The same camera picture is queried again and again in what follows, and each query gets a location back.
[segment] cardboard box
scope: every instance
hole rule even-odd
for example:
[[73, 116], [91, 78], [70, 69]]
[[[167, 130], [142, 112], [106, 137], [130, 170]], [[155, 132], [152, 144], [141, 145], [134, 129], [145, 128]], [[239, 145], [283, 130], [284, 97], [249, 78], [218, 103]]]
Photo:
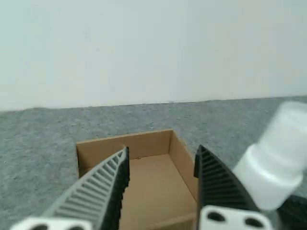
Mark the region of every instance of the cardboard box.
[[79, 176], [123, 146], [130, 149], [130, 183], [120, 230], [191, 230], [198, 182], [191, 154], [173, 130], [79, 142]]

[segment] carpet floor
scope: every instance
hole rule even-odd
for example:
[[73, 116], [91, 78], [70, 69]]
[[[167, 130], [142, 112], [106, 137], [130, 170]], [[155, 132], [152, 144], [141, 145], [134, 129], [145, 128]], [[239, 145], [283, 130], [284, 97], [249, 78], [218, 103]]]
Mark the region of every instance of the carpet floor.
[[[77, 180], [77, 141], [172, 128], [193, 153], [202, 144], [232, 168], [285, 100], [307, 103], [291, 97], [0, 112], [0, 229], [40, 215]], [[307, 179], [295, 193], [307, 196]]]

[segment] mounting hole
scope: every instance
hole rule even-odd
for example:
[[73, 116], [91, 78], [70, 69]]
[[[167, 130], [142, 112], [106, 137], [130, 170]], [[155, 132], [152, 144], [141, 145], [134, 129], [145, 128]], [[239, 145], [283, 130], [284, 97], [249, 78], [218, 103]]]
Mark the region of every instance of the mounting hole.
[[68, 230], [84, 230], [84, 228], [80, 227], [80, 226], [74, 226]]
[[245, 224], [259, 229], [263, 228], [263, 224], [255, 218], [246, 218]]
[[218, 212], [209, 212], [208, 215], [207, 215], [207, 218], [214, 220], [214, 221], [217, 221], [217, 222], [225, 222], [226, 221], [225, 217], [223, 217]]
[[40, 224], [40, 225], [36, 225], [31, 230], [47, 230], [47, 229], [48, 229], [48, 226], [46, 224]]

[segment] white wall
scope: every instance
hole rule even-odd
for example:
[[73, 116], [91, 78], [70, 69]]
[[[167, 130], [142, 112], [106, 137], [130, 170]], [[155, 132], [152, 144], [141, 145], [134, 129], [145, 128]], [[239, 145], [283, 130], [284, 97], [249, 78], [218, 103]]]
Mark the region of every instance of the white wall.
[[10, 0], [0, 110], [307, 94], [305, 0]]

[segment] white plastic bottle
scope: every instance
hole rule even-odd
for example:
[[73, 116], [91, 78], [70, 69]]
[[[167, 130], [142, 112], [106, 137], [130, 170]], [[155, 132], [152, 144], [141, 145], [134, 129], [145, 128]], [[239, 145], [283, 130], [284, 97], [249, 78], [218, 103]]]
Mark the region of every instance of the white plastic bottle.
[[307, 166], [307, 104], [285, 102], [233, 173], [256, 205], [275, 210], [302, 183]]

